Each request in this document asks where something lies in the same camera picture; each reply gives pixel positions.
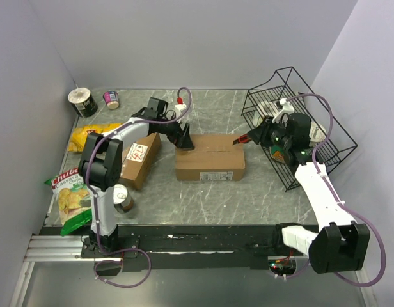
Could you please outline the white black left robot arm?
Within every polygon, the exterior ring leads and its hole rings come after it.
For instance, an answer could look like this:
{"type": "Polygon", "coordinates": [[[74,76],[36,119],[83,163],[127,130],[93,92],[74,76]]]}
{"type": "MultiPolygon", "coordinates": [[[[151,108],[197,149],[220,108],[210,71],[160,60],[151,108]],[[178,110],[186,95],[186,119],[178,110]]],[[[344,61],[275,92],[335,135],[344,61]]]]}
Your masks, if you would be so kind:
{"type": "Polygon", "coordinates": [[[177,113],[177,117],[168,118],[168,103],[152,97],[147,106],[122,125],[106,134],[92,132],[86,139],[78,172],[90,194],[90,240],[105,257],[115,255],[119,249],[113,193],[122,172],[123,151],[153,133],[164,134],[178,149],[194,150],[190,125],[181,124],[181,119],[190,111],[192,98],[189,97],[188,103],[185,103],[178,97],[177,104],[185,106],[185,109],[177,113]]]}

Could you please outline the red black box cutter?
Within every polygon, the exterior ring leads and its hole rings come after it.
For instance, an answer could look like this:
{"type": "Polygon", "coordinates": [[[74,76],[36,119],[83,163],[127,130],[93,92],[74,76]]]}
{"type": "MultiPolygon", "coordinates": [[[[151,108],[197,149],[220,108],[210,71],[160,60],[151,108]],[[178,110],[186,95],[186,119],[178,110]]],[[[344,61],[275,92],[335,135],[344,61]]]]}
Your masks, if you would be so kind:
{"type": "Polygon", "coordinates": [[[251,141],[251,138],[247,135],[241,135],[239,136],[237,139],[235,139],[232,143],[232,145],[238,145],[238,144],[246,144],[249,143],[251,141]]]}

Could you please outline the labelled cardboard express box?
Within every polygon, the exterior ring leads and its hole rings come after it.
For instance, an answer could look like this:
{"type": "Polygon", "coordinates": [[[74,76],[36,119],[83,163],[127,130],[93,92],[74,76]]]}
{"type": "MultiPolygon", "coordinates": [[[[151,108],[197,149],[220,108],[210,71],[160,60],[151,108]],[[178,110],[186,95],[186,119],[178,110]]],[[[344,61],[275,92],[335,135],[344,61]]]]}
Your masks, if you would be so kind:
{"type": "Polygon", "coordinates": [[[151,165],[161,148],[158,133],[141,138],[123,151],[119,183],[137,191],[141,190],[151,165]]]}

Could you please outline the plain taped cardboard box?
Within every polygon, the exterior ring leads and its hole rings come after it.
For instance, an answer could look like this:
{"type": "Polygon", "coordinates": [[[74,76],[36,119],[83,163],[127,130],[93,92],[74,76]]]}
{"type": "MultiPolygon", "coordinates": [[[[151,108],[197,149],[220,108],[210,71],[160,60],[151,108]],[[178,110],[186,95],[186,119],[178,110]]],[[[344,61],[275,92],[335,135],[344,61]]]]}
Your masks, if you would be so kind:
{"type": "Polygon", "coordinates": [[[193,134],[194,150],[176,150],[175,174],[179,181],[239,181],[246,170],[242,144],[236,134],[193,134]]]}

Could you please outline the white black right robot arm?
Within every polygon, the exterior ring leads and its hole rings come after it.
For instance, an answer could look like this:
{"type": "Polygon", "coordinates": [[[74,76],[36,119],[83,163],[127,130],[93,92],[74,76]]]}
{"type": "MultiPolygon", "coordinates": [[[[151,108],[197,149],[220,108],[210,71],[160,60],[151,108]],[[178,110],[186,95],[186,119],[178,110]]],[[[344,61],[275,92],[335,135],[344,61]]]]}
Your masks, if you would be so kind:
{"type": "Polygon", "coordinates": [[[261,146],[282,148],[285,163],[305,191],[317,218],[317,233],[296,224],[283,225],[281,233],[272,238],[273,250],[286,255],[296,249],[308,256],[312,268],[319,274],[358,271],[365,260],[370,231],[341,207],[325,165],[318,162],[310,147],[311,123],[311,118],[301,113],[288,114],[282,122],[266,116],[258,127],[234,143],[252,141],[261,146]]]}

